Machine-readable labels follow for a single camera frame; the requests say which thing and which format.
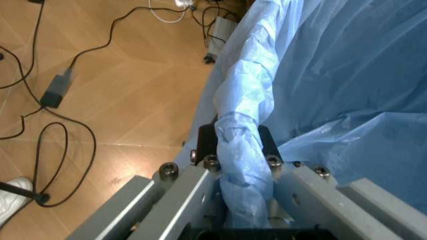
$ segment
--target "wooden floor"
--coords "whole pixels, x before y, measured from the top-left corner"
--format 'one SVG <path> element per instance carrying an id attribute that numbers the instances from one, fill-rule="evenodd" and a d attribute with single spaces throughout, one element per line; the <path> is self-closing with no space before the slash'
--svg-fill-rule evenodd
<path id="1" fill-rule="evenodd" d="M 153 1 L 156 7 L 170 2 Z M 39 28 L 36 65 L 28 81 L 40 98 L 53 77 L 73 56 L 106 42 L 113 19 L 145 0 L 46 0 Z M 12 50 L 27 70 L 40 5 L 27 0 L 0 1 L 0 45 Z M 176 15 L 162 13 L 165 18 Z M 212 69 L 202 30 L 187 13 L 178 24 L 165 24 L 146 10 L 120 22 L 112 44 L 82 56 L 58 113 L 83 121 L 96 134 L 95 162 L 76 194 L 65 204 L 43 208 L 31 203 L 1 231 L 0 239 L 63 239 L 132 176 L 150 178 L 172 161 L 186 139 L 204 84 Z M 0 85 L 19 79 L 16 62 L 0 61 Z M 37 109 L 24 85 L 0 90 L 0 134 L 19 132 L 20 115 Z M 62 171 L 47 191 L 52 202 L 77 184 L 92 151 L 89 133 L 45 111 L 26 120 L 25 132 L 0 141 L 0 181 L 32 179 L 36 142 L 50 122 L 69 128 L 70 144 Z M 40 190 L 53 175 L 64 149 L 59 127 L 44 137 L 38 180 Z"/>

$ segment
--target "bolt head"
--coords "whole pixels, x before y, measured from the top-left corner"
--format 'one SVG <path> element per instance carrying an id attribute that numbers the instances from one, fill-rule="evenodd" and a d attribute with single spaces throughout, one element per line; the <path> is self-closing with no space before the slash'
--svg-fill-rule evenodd
<path id="1" fill-rule="evenodd" d="M 195 149 L 190 151 L 190 162 L 195 163 L 197 157 L 197 151 Z"/>
<path id="2" fill-rule="evenodd" d="M 280 157 L 276 155 L 267 155 L 265 158 L 267 160 L 268 165 L 272 169 L 282 166 L 282 159 L 280 159 Z"/>
<path id="3" fill-rule="evenodd" d="M 322 178 L 327 178 L 331 175 L 329 170 L 324 166 L 315 166 L 313 169 L 314 172 Z"/>
<path id="4" fill-rule="evenodd" d="M 173 181 L 177 179 L 179 175 L 178 165 L 174 162 L 166 162 L 160 166 L 158 174 L 161 180 Z"/>
<path id="5" fill-rule="evenodd" d="M 212 172 L 218 172 L 221 169 L 220 161 L 217 155 L 209 154 L 203 158 L 203 167 Z"/>

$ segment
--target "black metal bracket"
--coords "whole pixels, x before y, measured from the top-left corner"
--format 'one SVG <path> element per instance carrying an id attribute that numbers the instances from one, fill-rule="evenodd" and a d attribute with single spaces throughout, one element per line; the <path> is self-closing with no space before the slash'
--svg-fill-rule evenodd
<path id="1" fill-rule="evenodd" d="M 265 158 L 268 159 L 270 157 L 275 157 L 278 161 L 283 163 L 282 157 L 269 128 L 264 125 L 260 125 L 258 127 L 258 133 L 263 145 L 262 153 Z M 201 126 L 198 129 L 197 150 L 194 164 L 197 165 L 199 162 L 203 161 L 206 156 L 217 155 L 217 145 L 218 138 L 215 133 L 214 123 Z"/>

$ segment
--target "cable cord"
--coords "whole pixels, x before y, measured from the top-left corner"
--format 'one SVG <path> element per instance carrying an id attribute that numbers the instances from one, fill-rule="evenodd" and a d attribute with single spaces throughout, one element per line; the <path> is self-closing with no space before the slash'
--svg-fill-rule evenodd
<path id="1" fill-rule="evenodd" d="M 38 35 L 38 32 L 39 32 L 39 26 L 40 26 L 40 21 L 41 21 L 41 16 L 42 16 L 42 13 L 43 13 L 43 9 L 44 9 L 44 6 L 45 6 L 45 1 L 43 1 L 42 3 L 41 3 L 41 7 L 40 7 L 40 11 L 39 11 L 39 15 L 38 15 L 38 18 L 37 18 L 37 23 L 36 23 L 36 25 L 35 25 L 35 31 L 34 31 L 34 35 L 33 35 L 33 39 L 32 39 L 32 57 L 31 57 L 31 65 L 30 65 L 30 68 L 28 69 L 28 71 L 24 74 L 24 71 L 23 71 L 23 67 L 22 67 L 22 63 L 21 63 L 21 61 L 20 61 L 20 59 L 13 53 L 13 52 L 11 52 L 10 50 L 8 50 L 7 48 L 5 48 L 5 47 L 3 47 L 3 46 L 0 46 L 0 49 L 3 49 L 4 51 L 6 51 L 8 54 L 10 54 L 10 55 L 12 55 L 13 56 L 13 58 L 16 60 L 16 62 L 17 62 L 17 64 L 18 64 L 18 69 L 19 69 L 19 73 L 20 73 L 20 76 L 21 76 L 21 79 L 19 79 L 18 81 L 16 81 L 16 82 L 14 82 L 14 83 L 12 83 L 12 84 L 9 84 L 9 86 L 4 86 L 3 88 L 0 88 L 0 89 L 5 89 L 5 88 L 10 88 L 10 87 L 12 87 L 12 86 L 14 86 L 14 85 L 16 85 L 16 84 L 18 84 L 18 83 L 20 83 L 20 82 L 23 82 L 24 84 L 25 84 L 25 87 L 26 87 L 26 89 L 27 89 L 27 91 L 28 91 L 28 93 L 31 95 L 31 97 L 33 98 L 33 100 L 39 105 L 39 108 L 37 109 L 37 110 L 35 110 L 35 111 L 33 111 L 33 112 L 31 112 L 31 113 L 28 113 L 28 114 L 26 114 L 26 115 L 22 115 L 21 116 L 21 131 L 19 132 L 19 133 L 17 133 L 17 134 L 14 134 L 14 135 L 11 135 L 11 136 L 6 136 L 6 137 L 0 137 L 0 140 L 7 140 L 7 139 L 13 139 L 13 138 L 16 138 L 16 137 L 18 137 L 18 136 L 20 136 L 24 131 L 25 131 L 25 119 L 27 118 L 27 117 L 29 117 L 29 116 L 31 116 L 31 115 L 34 115 L 34 114 L 36 114 L 36 113 L 38 113 L 38 112 L 40 112 L 41 110 L 45 110 L 45 111 L 47 111 L 48 113 L 50 113 L 50 114 L 52 114 L 52 115 L 54 115 L 54 116 L 56 116 L 56 117 L 58 117 L 58 118 L 60 118 L 60 119 L 63 119 L 63 120 L 66 120 L 66 121 L 70 121 L 70 122 L 73 122 L 73 123 L 76 123 L 76 124 L 78 124 L 78 125 L 81 125 L 81 126 L 83 126 L 84 128 L 86 128 L 87 130 L 88 130 L 88 132 L 90 133 L 90 135 L 91 135 L 91 137 L 92 137 L 92 140 L 93 140 L 93 149 L 92 149 L 92 154 L 91 154 L 91 157 L 90 157 L 90 161 L 89 161 L 89 164 L 88 164 L 88 166 L 86 167 L 86 170 L 84 171 L 84 173 L 83 173 L 83 175 L 82 175 L 82 177 L 80 178 L 80 180 L 78 181 L 78 183 L 77 183 L 77 185 L 75 186 L 75 188 L 71 191 L 71 193 L 70 194 L 68 194 L 64 199 L 62 199 L 62 200 L 60 200 L 60 201 L 58 201 L 58 202 L 56 202 L 56 203 L 50 203 L 50 204 L 40 204 L 42 207 L 45 207 L 45 208 L 51 208 L 51 207 L 56 207 L 56 206 L 58 206 L 58 205 L 61 205 L 61 204 L 63 204 L 63 203 L 65 203 L 66 201 L 68 201 L 75 193 L 76 193 L 76 191 L 80 188 L 80 186 L 81 186 L 81 184 L 82 184 L 82 182 L 85 180 L 85 178 L 86 178 L 86 176 L 88 175 L 88 173 L 89 173 L 89 170 L 91 169 L 91 167 L 92 167 L 92 165 L 93 165 L 93 162 L 94 162 L 94 160 L 95 160 L 95 153 L 96 153 L 96 150 L 97 150 L 97 141 L 96 141 L 96 137 L 95 137 L 95 134 L 94 134 L 94 132 L 92 131 L 92 129 L 89 127 L 89 126 L 87 126 L 85 123 L 83 123 L 83 122 L 80 122 L 80 121 L 78 121 L 78 120 L 75 120 L 75 119 L 72 119 L 72 118 L 69 118 L 69 117 L 67 117 L 67 116 L 64 116 L 64 115 L 61 115 L 61 114 L 59 114 L 59 113 L 56 113 L 56 112 L 54 112 L 54 111 L 52 111 L 52 110 L 50 110 L 50 109 L 48 109 L 48 108 L 46 108 L 46 107 L 43 107 L 42 105 L 41 105 L 41 103 L 40 103 L 40 101 L 38 100 L 38 98 L 37 98 L 37 96 L 34 94 L 34 92 L 31 90 L 31 88 L 30 88 L 30 86 L 29 86 L 29 84 L 28 84 L 28 82 L 27 82 L 27 77 L 31 74 L 31 72 L 32 72 L 32 70 L 33 70 L 33 68 L 34 68 L 34 65 L 35 65 L 35 55 L 36 55 L 36 41 L 37 41 L 37 35 Z M 49 188 L 49 186 L 54 182 L 54 180 L 55 180 L 55 178 L 58 176 L 58 173 L 59 173 L 59 171 L 61 170 L 61 167 L 62 167 L 62 165 L 63 165 L 63 163 L 64 163 L 64 160 L 65 160 L 65 158 L 66 158 L 66 155 L 67 155 L 67 149 L 68 149 L 68 130 L 67 130 L 67 128 L 66 128 L 66 126 L 63 124 L 63 123 L 61 123 L 61 122 L 51 122 L 51 123 L 49 123 L 48 125 L 46 125 L 44 128 L 43 128 L 43 130 L 40 132 L 40 135 L 39 135 L 39 137 L 38 137 L 38 141 L 37 141 L 37 147 L 36 147 L 36 158 L 35 158 L 35 167 L 34 167 L 34 174 L 33 174 L 33 188 L 32 188 L 32 191 L 34 192 L 34 193 L 36 193 L 36 184 L 37 184 L 37 177 L 38 177 L 38 167 L 39 167 L 39 162 L 40 162 L 40 148 L 41 148 L 41 145 L 42 145 L 42 142 L 43 142 L 43 135 L 44 135 L 44 133 L 45 133 L 45 131 L 47 130 L 47 129 L 49 129 L 51 126 L 54 126 L 54 125 L 59 125 L 59 126 L 61 126 L 62 128 L 63 128 L 63 130 L 64 130 L 64 134 L 65 134 L 65 143 L 64 143 L 64 152 L 63 152 L 63 154 L 62 154 L 62 158 L 61 158 L 61 160 L 60 160 L 60 163 L 59 163 L 59 166 L 58 166 L 58 168 L 56 169 L 56 171 L 55 171 L 55 174 L 53 175 L 53 177 L 50 179 L 50 181 L 48 182 L 48 184 L 43 188 L 43 190 L 41 191 L 41 193 L 44 193 L 48 188 Z M 0 227 L 0 229 L 1 228 L 3 228 L 5 225 L 6 225 L 6 223 L 10 220 L 10 219 L 12 219 L 12 217 L 14 216 L 14 215 L 16 215 L 18 212 L 20 212 L 25 206 L 27 206 L 30 202 L 32 202 L 32 200 L 31 201 L 29 201 L 28 203 L 26 203 L 22 208 L 20 208 L 17 212 L 15 212 L 1 227 Z"/>
<path id="2" fill-rule="evenodd" d="M 185 9 L 183 9 L 183 10 L 175 10 L 175 9 L 166 8 L 166 7 L 146 7 L 146 6 L 137 6 L 137 7 L 134 7 L 134 8 L 132 8 L 128 13 L 126 13 L 125 15 L 123 15 L 123 16 L 121 16 L 121 17 L 118 17 L 118 18 L 114 19 L 114 21 L 112 21 L 111 26 L 110 26 L 110 28 L 109 28 L 108 41 L 107 41 L 105 44 L 103 44 L 103 45 L 101 45 L 101 46 L 97 46 L 97 47 L 89 48 L 89 49 L 86 49 L 86 50 L 84 50 L 84 51 L 79 52 L 79 53 L 78 53 L 78 54 L 77 54 L 77 55 L 72 59 L 72 62 L 71 62 L 71 64 L 69 65 L 69 68 L 71 68 L 71 69 L 72 69 L 72 68 L 74 67 L 74 65 L 76 64 L 77 59 L 78 59 L 81 55 L 86 54 L 86 53 L 89 53 L 89 52 L 92 52 L 92 51 L 95 51 L 95 50 L 100 50 L 100 49 L 103 49 L 103 48 L 108 47 L 108 45 L 110 45 L 110 43 L 111 43 L 111 41 L 112 41 L 112 39 L 113 39 L 113 31 L 114 31 L 114 27 L 116 26 L 116 24 L 117 24 L 118 22 L 120 22 L 121 20 L 123 20 L 123 19 L 127 18 L 129 15 L 131 15 L 131 14 L 132 14 L 133 12 L 135 12 L 136 10 L 151 10 L 151 11 L 164 10 L 164 11 L 171 11 L 171 12 L 175 12 L 175 13 L 185 13 L 185 11 L 187 11 L 187 9 L 189 9 L 189 7 L 186 7 L 186 8 L 185 8 Z"/>
<path id="3" fill-rule="evenodd" d="M 148 0 L 148 7 L 150 8 L 150 12 L 154 15 L 154 17 L 156 18 L 156 19 L 158 19 L 159 21 L 161 21 L 161 22 L 163 22 L 163 23 L 165 23 L 165 24 L 176 24 L 176 23 L 178 23 L 178 22 L 181 22 L 181 20 L 184 18 L 184 16 L 186 15 L 186 12 L 185 11 L 183 11 L 182 12 L 182 14 L 181 14 L 181 16 L 178 18 L 178 19 L 176 19 L 176 20 L 172 20 L 172 21 L 170 21 L 170 20 L 165 20 L 165 19 L 163 19 L 163 18 L 161 18 L 159 15 L 157 15 L 157 13 L 155 12 L 155 11 L 153 11 L 153 9 L 151 9 L 152 7 L 151 7 L 151 1 L 152 0 Z"/>

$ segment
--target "blue plastic sheet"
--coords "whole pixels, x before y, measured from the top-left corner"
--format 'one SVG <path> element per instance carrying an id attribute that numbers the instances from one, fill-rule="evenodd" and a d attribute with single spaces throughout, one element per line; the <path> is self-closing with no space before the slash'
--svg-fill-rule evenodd
<path id="1" fill-rule="evenodd" d="M 215 124 L 231 227 L 268 227 L 272 180 L 256 126 L 285 161 L 366 177 L 427 213 L 427 1 L 257 0 L 209 77 L 200 125 Z"/>

